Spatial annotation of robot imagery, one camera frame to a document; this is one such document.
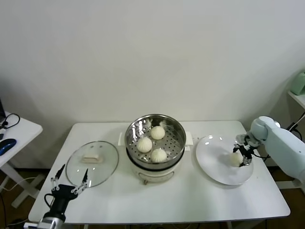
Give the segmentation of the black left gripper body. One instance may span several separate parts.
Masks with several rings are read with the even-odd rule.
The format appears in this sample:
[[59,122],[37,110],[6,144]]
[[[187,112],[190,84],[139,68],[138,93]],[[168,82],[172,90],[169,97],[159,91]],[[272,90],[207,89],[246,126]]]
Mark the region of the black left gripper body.
[[58,188],[52,191],[54,202],[52,204],[52,212],[64,214],[68,203],[77,198],[78,194],[75,193],[75,187],[69,185],[59,184]]

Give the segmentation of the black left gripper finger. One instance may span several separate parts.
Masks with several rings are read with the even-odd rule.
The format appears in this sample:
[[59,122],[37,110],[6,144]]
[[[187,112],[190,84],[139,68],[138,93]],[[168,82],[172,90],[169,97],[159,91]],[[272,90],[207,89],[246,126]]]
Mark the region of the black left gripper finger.
[[65,164],[62,165],[62,167],[57,171],[56,175],[51,178],[51,186],[52,186],[52,191],[58,191],[60,189],[59,187],[59,179],[61,177],[61,174],[65,168]]
[[81,181],[81,184],[79,186],[76,186],[73,190],[73,194],[81,194],[86,188],[88,188],[89,182],[88,182],[88,169],[86,170],[84,177]]

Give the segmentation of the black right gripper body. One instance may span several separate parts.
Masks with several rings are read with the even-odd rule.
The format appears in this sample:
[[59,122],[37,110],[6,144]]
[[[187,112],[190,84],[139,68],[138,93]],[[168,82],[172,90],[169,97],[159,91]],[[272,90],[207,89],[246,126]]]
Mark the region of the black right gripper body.
[[249,145],[240,144],[240,153],[245,159],[252,159],[253,149]]

